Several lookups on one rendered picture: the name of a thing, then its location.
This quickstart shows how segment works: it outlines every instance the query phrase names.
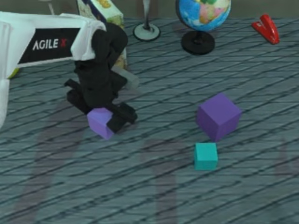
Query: purple cube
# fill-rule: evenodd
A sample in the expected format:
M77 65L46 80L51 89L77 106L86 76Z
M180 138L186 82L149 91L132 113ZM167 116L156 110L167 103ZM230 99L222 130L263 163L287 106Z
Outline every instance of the purple cube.
M112 113L105 108L93 109L87 115L90 129L106 140L114 135L113 131L107 127L107 123L111 118Z
M212 141L219 141L234 131L242 111L223 93L199 105L196 123Z

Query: black label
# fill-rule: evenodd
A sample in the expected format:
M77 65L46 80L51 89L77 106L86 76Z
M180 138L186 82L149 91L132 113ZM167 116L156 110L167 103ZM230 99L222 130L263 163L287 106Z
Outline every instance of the black label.
M36 29L19 64L72 57L71 46L79 30L80 28Z

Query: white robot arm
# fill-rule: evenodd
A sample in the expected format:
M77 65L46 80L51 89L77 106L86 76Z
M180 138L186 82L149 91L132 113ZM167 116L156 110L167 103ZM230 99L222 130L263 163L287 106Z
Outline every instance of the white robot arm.
M15 68L95 58L93 33L104 23L73 14L0 12L0 128L7 114L9 80Z

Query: cardboard box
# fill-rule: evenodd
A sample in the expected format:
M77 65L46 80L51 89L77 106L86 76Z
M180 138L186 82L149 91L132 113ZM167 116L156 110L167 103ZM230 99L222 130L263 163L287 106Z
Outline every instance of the cardboard box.
M77 0L81 16L110 22L124 29L123 13L113 4L111 0ZM116 64L125 69L127 67L127 53L123 51Z

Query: red object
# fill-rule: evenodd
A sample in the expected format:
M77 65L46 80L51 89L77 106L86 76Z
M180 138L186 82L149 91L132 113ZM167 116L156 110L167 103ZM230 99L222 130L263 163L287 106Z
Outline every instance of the red object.
M264 14L260 17L260 21L253 22L251 25L260 35L272 44L279 43L279 33L272 21L271 17Z

